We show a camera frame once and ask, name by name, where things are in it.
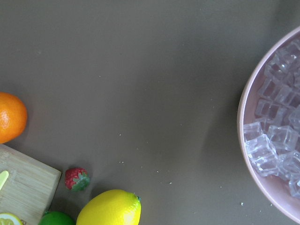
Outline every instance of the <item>bowl of ice cubes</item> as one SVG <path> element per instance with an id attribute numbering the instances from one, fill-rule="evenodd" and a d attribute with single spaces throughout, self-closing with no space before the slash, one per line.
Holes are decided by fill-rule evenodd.
<path id="1" fill-rule="evenodd" d="M 300 224 L 300 27 L 267 52 L 248 80 L 238 134 L 258 187 Z"/>

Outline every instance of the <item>bowl rim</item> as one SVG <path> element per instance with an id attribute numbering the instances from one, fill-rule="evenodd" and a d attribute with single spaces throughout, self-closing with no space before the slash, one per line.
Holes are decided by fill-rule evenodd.
<path id="1" fill-rule="evenodd" d="M 288 216 L 290 219 L 294 220 L 298 224 L 300 224 L 300 218 L 295 217 L 292 215 L 290 212 L 285 210 L 277 201 L 275 201 L 274 198 L 267 192 L 267 190 L 263 187 L 261 182 L 259 181 L 253 167 L 250 164 L 248 155 L 246 154 L 246 148 L 244 144 L 244 135 L 243 135 L 243 121 L 244 121 L 244 113 L 245 113 L 245 107 L 246 107 L 246 102 L 249 96 L 250 89 L 252 87 L 252 84 L 261 70 L 261 68 L 264 66 L 265 62 L 270 58 L 270 56 L 282 45 L 284 44 L 287 40 L 291 39 L 292 37 L 296 36 L 298 33 L 300 33 L 300 26 L 286 34 L 283 38 L 281 38 L 273 47 L 264 55 L 264 57 L 260 60 L 256 68 L 254 69 L 253 73 L 251 74 L 250 78 L 248 79 L 245 88 L 243 90 L 243 93 L 240 98 L 239 102 L 239 108 L 238 108 L 238 116 L 237 116 L 237 129 L 238 129 L 238 138 L 239 138 L 239 143 L 241 147 L 241 151 L 244 157 L 244 160 L 246 162 L 247 168 L 250 171 L 250 174 L 252 178 L 254 179 L 255 183 L 259 187 L 259 189 L 263 192 L 263 194 L 268 198 L 268 200 L 275 206 L 277 207 L 282 213 L 284 213 L 286 216 Z"/>

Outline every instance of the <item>lime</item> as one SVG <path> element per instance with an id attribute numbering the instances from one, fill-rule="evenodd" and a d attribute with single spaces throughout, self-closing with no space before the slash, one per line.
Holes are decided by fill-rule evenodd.
<path id="1" fill-rule="evenodd" d="M 0 213 L 0 225 L 22 225 L 22 222 L 14 214 Z"/>
<path id="2" fill-rule="evenodd" d="M 63 212 L 54 211 L 47 212 L 38 225 L 75 225 L 75 221 Z"/>
<path id="3" fill-rule="evenodd" d="M 109 190 L 93 198 L 79 213 L 76 225 L 138 225 L 140 198 L 123 190 Z"/>

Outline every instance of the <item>green lime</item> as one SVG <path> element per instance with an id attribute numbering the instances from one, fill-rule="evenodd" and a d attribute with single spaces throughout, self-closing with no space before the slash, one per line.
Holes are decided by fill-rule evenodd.
<path id="1" fill-rule="evenodd" d="M 63 212 L 48 212 L 38 225 L 75 225 L 75 221 Z"/>

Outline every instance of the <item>yellow lemon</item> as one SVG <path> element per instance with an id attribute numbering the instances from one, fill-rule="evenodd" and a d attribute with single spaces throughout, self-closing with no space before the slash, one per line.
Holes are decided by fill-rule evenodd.
<path id="1" fill-rule="evenodd" d="M 0 213 L 0 225 L 22 225 L 21 220 L 11 213 Z"/>
<path id="2" fill-rule="evenodd" d="M 105 191 L 79 213 L 76 225 L 138 225 L 140 198 L 123 190 Z"/>

